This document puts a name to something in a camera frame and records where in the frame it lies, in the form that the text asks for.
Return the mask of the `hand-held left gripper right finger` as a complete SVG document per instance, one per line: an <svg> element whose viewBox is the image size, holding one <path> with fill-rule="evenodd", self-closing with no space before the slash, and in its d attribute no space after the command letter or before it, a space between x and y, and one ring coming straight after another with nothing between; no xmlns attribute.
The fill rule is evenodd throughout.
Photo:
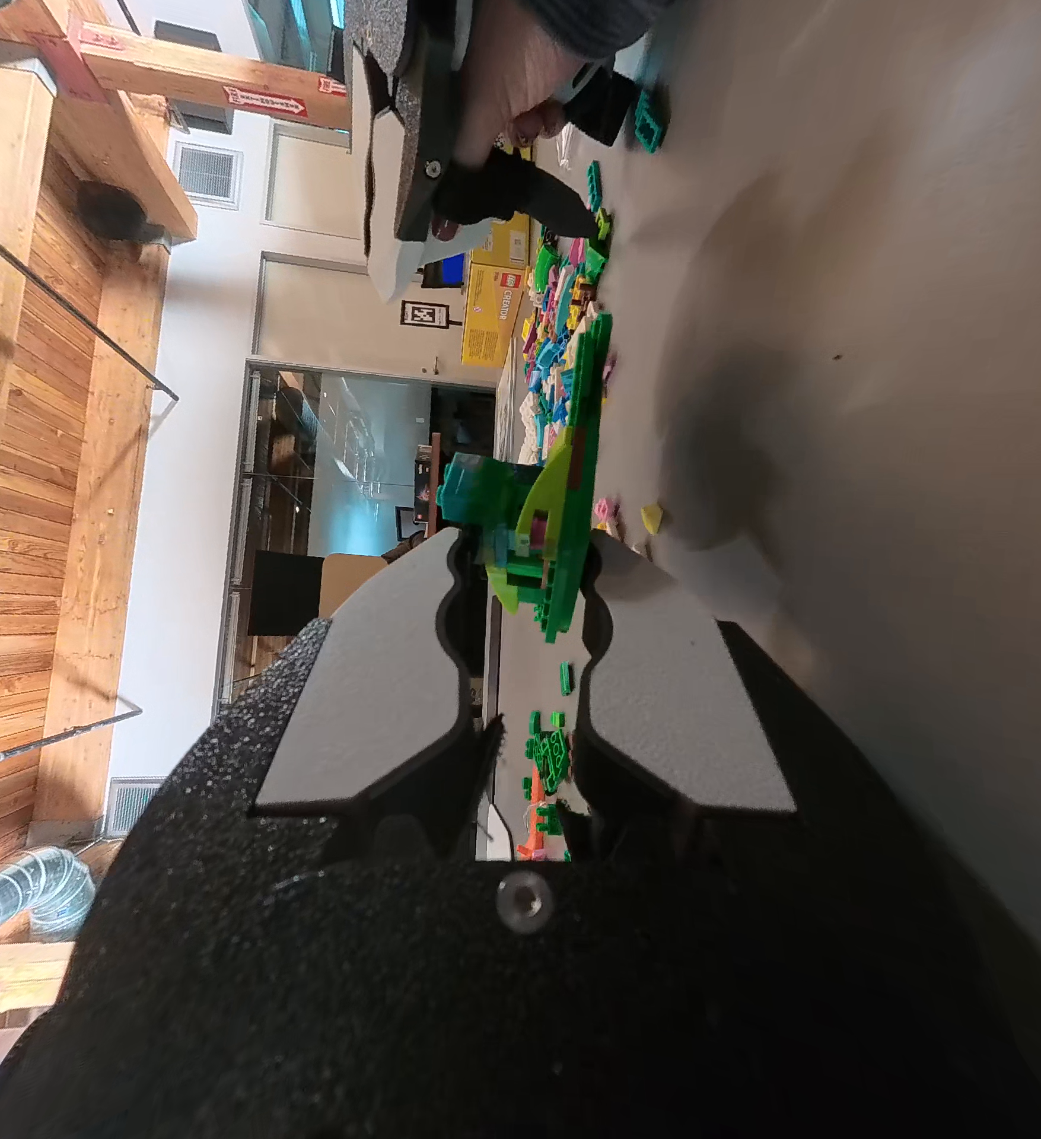
<svg viewBox="0 0 1041 1139"><path fill-rule="evenodd" d="M696 860L706 827L794 818L798 804L700 598L655 562L595 532L581 588L588 655L571 825L587 860Z"/></svg>

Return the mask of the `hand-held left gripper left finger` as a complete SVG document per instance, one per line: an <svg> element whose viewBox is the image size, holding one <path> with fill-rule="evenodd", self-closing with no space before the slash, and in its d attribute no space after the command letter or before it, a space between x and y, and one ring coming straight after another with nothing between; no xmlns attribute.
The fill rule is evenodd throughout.
<svg viewBox="0 0 1041 1139"><path fill-rule="evenodd" d="M254 816L336 822L331 859L412 833L475 860L479 808L505 739L473 712L467 661L477 540L451 526L335 611L254 801Z"/></svg>

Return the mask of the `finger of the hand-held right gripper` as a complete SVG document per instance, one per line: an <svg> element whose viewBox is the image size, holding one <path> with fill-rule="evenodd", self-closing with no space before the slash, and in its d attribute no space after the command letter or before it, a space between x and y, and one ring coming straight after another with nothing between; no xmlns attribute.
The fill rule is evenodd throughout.
<svg viewBox="0 0 1041 1139"><path fill-rule="evenodd" d="M355 180L362 205L362 238L368 274L380 298L393 301L415 271L415 245L397 236L399 182L405 126L392 107L387 77L355 48Z"/></svg>
<svg viewBox="0 0 1041 1139"><path fill-rule="evenodd" d="M442 262L451 256L464 256L472 249L481 249L492 237L494 219L475 224L458 226L456 235L443 238L429 233L424 241L396 240L396 289L407 289L415 274L427 264Z"/></svg>

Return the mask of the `pile of colourful toy bricks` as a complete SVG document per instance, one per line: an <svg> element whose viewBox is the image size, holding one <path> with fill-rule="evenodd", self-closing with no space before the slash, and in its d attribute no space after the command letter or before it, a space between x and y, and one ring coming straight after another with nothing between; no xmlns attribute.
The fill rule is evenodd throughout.
<svg viewBox="0 0 1041 1139"><path fill-rule="evenodd" d="M523 326L520 400L524 428L519 460L542 464L556 439L567 427L576 387L576 358L583 334L601 311L599 289L610 259L613 216L600 206L595 214L596 239L574 238L562 245L541 229L536 261L528 270L528 298L533 311Z"/></svg>

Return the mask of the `green toy brick model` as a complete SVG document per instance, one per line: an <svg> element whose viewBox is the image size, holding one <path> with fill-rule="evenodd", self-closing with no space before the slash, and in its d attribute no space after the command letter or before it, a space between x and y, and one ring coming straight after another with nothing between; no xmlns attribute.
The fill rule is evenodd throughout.
<svg viewBox="0 0 1041 1139"><path fill-rule="evenodd" d="M476 562L505 611L534 608L547 644L569 631L592 534L592 507L613 316L577 331L568 418L546 462L457 452L440 485L444 521L479 536Z"/></svg>

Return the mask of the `teal toy brick piece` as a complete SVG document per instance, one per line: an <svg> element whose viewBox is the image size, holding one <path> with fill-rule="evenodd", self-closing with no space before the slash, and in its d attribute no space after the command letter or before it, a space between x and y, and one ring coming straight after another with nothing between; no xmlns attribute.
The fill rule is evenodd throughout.
<svg viewBox="0 0 1041 1139"><path fill-rule="evenodd" d="M636 144L647 154L655 155L666 139L669 125L665 93L659 88L641 88L633 114Z"/></svg>

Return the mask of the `person's right forearm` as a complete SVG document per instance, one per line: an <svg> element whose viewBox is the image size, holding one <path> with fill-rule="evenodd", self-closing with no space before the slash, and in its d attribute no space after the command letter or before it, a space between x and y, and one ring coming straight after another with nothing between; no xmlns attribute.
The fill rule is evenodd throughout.
<svg viewBox="0 0 1041 1139"><path fill-rule="evenodd" d="M645 36L674 1L520 1L551 40L581 62L604 62Z"/></svg>

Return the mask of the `yellow toy set box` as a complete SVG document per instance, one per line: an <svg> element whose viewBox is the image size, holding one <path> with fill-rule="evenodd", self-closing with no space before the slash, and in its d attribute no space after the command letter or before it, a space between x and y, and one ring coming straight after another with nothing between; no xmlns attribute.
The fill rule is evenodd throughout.
<svg viewBox="0 0 1041 1139"><path fill-rule="evenodd" d="M527 296L528 215L495 221L468 255L461 363L503 368L520 308Z"/></svg>

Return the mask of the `person's right hand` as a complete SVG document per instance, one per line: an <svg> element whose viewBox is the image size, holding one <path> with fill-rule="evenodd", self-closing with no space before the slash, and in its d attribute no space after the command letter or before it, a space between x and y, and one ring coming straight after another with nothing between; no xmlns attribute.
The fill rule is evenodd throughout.
<svg viewBox="0 0 1041 1139"><path fill-rule="evenodd" d="M558 93L587 66L518 2L479 5L461 69L456 165L482 167L502 136L519 146L557 136L565 124Z"/></svg>

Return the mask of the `scatter of green toy bricks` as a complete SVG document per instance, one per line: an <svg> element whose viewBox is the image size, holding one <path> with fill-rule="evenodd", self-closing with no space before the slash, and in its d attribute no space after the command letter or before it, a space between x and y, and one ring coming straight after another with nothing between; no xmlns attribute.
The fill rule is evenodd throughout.
<svg viewBox="0 0 1041 1139"><path fill-rule="evenodd" d="M580 646L566 641L541 644L536 656L520 671L515 708L518 712L518 773L510 790L518 793L523 825L525 793L523 779L536 765L547 797L546 859L567 862L572 855L558 810L587 817L590 808L575 775L575 729L580 674L584 664ZM520 833L518 843L522 841Z"/></svg>

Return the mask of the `orange brick separator tool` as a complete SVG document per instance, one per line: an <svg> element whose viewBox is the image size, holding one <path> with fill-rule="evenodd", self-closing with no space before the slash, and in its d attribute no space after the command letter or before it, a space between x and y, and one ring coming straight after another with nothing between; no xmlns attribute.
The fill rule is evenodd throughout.
<svg viewBox="0 0 1041 1139"><path fill-rule="evenodd" d="M536 765L531 767L530 775L523 779L523 790L525 812L520 826L522 841L515 853L524 861L542 861L546 859L547 797Z"/></svg>

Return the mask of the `black round ceiling fixture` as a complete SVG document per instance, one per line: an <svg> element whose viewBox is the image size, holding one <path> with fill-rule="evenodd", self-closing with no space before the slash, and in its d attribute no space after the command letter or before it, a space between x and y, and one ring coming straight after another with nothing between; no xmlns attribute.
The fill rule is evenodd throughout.
<svg viewBox="0 0 1041 1139"><path fill-rule="evenodd" d="M165 229L153 222L128 190L97 181L77 185L77 219L103 241L154 245L166 239Z"/></svg>

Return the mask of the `black wall screen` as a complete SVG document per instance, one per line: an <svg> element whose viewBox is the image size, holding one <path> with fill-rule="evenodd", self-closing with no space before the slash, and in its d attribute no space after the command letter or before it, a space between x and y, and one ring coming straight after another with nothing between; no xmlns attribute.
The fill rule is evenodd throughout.
<svg viewBox="0 0 1041 1139"><path fill-rule="evenodd" d="M323 558L255 552L247 634L294 637L319 615Z"/></svg>

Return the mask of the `wall air vent grille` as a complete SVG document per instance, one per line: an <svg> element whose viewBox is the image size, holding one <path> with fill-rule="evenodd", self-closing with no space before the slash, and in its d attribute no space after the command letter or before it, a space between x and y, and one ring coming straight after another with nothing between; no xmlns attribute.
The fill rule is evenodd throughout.
<svg viewBox="0 0 1041 1139"><path fill-rule="evenodd" d="M103 838L117 841L128 836L164 781L163 778L110 778L103 816Z"/></svg>
<svg viewBox="0 0 1041 1139"><path fill-rule="evenodd" d="M173 151L177 181L195 205L239 208L243 151L177 141Z"/></svg>

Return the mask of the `wooden support post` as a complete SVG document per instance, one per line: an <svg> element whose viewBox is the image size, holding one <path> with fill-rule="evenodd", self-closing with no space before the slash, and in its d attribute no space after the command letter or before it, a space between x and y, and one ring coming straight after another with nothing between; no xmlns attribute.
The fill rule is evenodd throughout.
<svg viewBox="0 0 1041 1139"><path fill-rule="evenodd" d="M28 36L67 93L106 101L110 90L347 130L344 84L328 75L72 21L64 36Z"/></svg>

